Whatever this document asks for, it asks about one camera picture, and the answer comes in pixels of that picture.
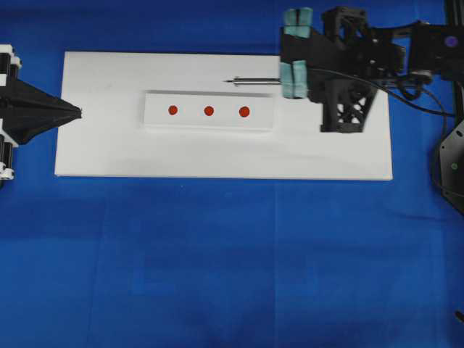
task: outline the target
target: white board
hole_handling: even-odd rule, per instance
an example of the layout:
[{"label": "white board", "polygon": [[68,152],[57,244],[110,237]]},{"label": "white board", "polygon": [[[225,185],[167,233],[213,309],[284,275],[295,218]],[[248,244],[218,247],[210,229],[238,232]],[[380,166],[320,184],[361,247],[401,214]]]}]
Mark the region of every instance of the white board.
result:
[{"label": "white board", "polygon": [[[81,107],[83,119],[59,129],[56,175],[392,179],[383,92],[364,133],[320,133],[319,104],[284,99],[280,86],[223,82],[235,76],[278,77],[278,61],[277,56],[67,52],[62,98]],[[157,106],[161,96],[166,100]],[[172,104],[168,96],[188,109],[185,124],[160,119],[157,110],[165,114]],[[237,125],[239,105],[255,102],[263,111],[247,119],[257,124]],[[204,117],[203,104],[214,104],[214,119]]]}]

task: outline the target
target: black mechanical part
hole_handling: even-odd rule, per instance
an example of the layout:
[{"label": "black mechanical part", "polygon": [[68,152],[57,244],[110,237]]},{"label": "black mechanical part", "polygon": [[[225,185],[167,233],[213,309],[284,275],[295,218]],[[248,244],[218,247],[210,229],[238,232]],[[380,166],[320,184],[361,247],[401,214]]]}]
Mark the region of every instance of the black mechanical part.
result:
[{"label": "black mechanical part", "polygon": [[9,67],[9,76],[11,78],[18,78],[20,74],[20,67],[16,64],[11,64]]},{"label": "black mechanical part", "polygon": [[3,161],[5,149],[5,137],[0,134],[0,173],[5,169],[5,162]]},{"label": "black mechanical part", "polygon": [[415,25],[411,33],[411,75],[441,75],[444,80],[464,81],[464,30],[449,25]]},{"label": "black mechanical part", "polygon": [[9,75],[9,66],[12,56],[8,53],[0,53],[0,74]]},{"label": "black mechanical part", "polygon": [[81,118],[81,110],[16,78],[0,87],[0,118],[4,131],[18,144]]},{"label": "black mechanical part", "polygon": [[464,121],[442,142],[440,167],[443,197],[464,214]]},{"label": "black mechanical part", "polygon": [[332,79],[325,81],[324,90],[326,102],[320,131],[362,132],[377,89],[357,81]]},{"label": "black mechanical part", "polygon": [[[464,26],[464,0],[446,0],[447,23],[452,26]],[[456,125],[464,121],[464,90],[459,83],[453,83]]]},{"label": "black mechanical part", "polygon": [[306,60],[310,67],[340,70],[342,52],[324,35],[311,28],[309,38],[285,34],[281,28],[281,62],[289,63]]},{"label": "black mechanical part", "polygon": [[5,164],[5,169],[12,169],[12,166],[13,166],[13,145],[12,143],[5,143],[2,162]]},{"label": "black mechanical part", "polygon": [[368,30],[367,14],[363,9],[335,7],[324,12],[322,19],[324,35],[341,50],[355,45]]}]

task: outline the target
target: blue cloth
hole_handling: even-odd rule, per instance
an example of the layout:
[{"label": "blue cloth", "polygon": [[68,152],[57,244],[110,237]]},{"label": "blue cloth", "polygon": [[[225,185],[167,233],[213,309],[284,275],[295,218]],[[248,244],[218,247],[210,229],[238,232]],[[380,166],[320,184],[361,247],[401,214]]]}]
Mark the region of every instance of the blue cloth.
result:
[{"label": "blue cloth", "polygon": [[[65,50],[277,54],[286,9],[322,31],[337,4],[17,0],[0,37],[59,95]],[[343,4],[444,22],[437,0]],[[0,347],[461,347],[463,217],[427,172],[441,119],[389,107],[391,182],[56,178],[56,131],[34,139],[0,191]]]}]

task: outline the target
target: black bracket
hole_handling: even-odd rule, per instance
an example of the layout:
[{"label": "black bracket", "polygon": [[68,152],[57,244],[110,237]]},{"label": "black bracket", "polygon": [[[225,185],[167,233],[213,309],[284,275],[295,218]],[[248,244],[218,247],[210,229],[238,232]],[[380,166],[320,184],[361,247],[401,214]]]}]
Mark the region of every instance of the black bracket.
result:
[{"label": "black bracket", "polygon": [[16,78],[0,87],[3,130],[18,144],[81,117],[81,110]]},{"label": "black bracket", "polygon": [[352,80],[327,80],[321,132],[357,133],[365,121],[377,94],[377,88]]},{"label": "black bracket", "polygon": [[440,165],[443,197],[464,214],[464,121],[442,142]]}]

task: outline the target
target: purple light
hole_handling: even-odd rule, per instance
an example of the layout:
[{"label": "purple light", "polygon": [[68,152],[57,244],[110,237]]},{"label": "purple light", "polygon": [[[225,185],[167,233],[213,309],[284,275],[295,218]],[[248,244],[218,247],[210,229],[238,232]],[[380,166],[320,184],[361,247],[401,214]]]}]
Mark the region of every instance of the purple light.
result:
[{"label": "purple light", "polygon": [[444,44],[453,49],[459,44],[459,40],[456,36],[447,36],[444,40]]}]

